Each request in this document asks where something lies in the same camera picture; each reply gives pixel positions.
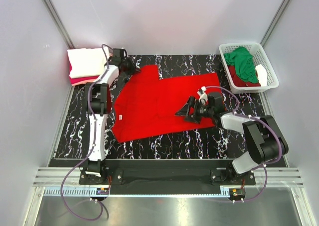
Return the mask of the bright red t-shirt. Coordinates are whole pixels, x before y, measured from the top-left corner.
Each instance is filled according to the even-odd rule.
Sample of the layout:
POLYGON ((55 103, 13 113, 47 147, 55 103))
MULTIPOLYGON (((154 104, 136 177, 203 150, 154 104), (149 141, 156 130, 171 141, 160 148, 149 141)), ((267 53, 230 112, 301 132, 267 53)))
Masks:
POLYGON ((213 127, 210 119, 201 123, 186 122, 176 116, 189 97, 199 97, 203 86, 220 85, 217 73, 178 76, 160 79, 157 65, 146 65, 134 74, 117 96, 114 109, 116 120, 112 133, 119 143, 213 127))

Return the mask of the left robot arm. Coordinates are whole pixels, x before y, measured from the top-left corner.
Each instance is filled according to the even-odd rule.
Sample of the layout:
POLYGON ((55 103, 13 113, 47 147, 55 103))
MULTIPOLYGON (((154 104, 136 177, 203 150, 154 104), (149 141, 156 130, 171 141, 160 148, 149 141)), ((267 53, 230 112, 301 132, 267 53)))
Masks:
POLYGON ((105 163, 105 127, 112 108, 110 86, 121 73, 131 76, 140 72, 124 48, 114 48, 106 58, 102 74, 85 85, 87 114, 90 124, 89 149, 81 168, 81 184, 103 184, 110 179, 105 163))

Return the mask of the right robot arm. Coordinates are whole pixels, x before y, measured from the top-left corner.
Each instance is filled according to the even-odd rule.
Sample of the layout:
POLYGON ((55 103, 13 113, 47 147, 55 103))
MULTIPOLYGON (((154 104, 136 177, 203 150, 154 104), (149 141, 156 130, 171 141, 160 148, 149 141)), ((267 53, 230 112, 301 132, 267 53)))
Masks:
POLYGON ((197 124, 203 118, 209 118, 218 127, 241 133, 248 150, 220 173, 213 174, 212 183, 243 184, 253 170, 275 163, 288 153, 288 144, 271 115, 252 117, 230 112, 225 109, 221 93, 207 94, 203 90, 198 93, 200 98, 189 97, 186 104, 176 112, 176 116, 197 124))

